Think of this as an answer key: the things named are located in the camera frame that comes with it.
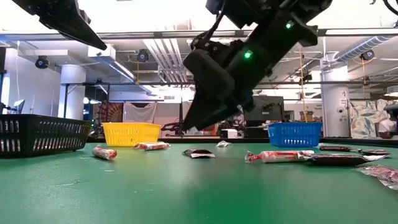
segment yellow basket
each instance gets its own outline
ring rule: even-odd
[[[103,123],[108,146],[135,146],[140,142],[156,142],[160,125],[149,123]]]

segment candy bar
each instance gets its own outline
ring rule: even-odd
[[[231,143],[222,140],[222,141],[220,141],[220,142],[217,144],[217,147],[227,147],[227,146],[230,146],[230,145],[231,145]]]
[[[244,157],[246,163],[253,162],[255,160],[262,160],[265,163],[269,162],[302,162],[305,159],[300,154],[310,155],[314,152],[311,150],[306,151],[262,151],[258,155],[254,155],[249,152]]]
[[[192,159],[199,158],[215,158],[216,156],[206,149],[187,149],[182,152],[183,155],[189,156]]]
[[[387,152],[384,149],[370,149],[370,150],[358,149],[358,152],[364,156],[384,156],[391,154],[390,152]]]
[[[346,147],[346,146],[320,146],[319,150],[321,150],[321,151],[350,152],[353,149],[350,148],[350,147]]]
[[[170,147],[169,143],[166,142],[142,142],[138,143],[134,146],[135,149],[143,149],[143,150],[158,150],[158,149],[167,149]]]
[[[312,154],[303,157],[317,166],[357,166],[386,156],[357,156],[348,154]]]
[[[391,167],[375,165],[357,168],[357,171],[366,175],[377,177],[377,179],[386,187],[392,190],[398,190],[398,170]]]
[[[101,158],[101,159],[106,159],[106,160],[113,160],[118,152],[113,150],[113,149],[104,149],[101,146],[96,146],[93,151],[93,156]]]

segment plastic basket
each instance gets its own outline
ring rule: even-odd
[[[149,123],[103,123],[108,146],[132,147],[140,142],[156,142],[160,125]]]
[[[322,122],[274,123],[268,127],[271,144],[278,147],[315,147],[319,144]]]
[[[83,149],[91,124],[34,114],[0,115],[0,157],[31,157]]]

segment green led light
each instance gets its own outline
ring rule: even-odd
[[[249,58],[251,58],[252,54],[253,54],[253,52],[251,50],[248,50],[247,52],[244,53],[243,57],[245,59],[249,59]]]

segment black basket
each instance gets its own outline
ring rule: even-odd
[[[0,115],[0,158],[83,149],[91,123],[34,114]]]

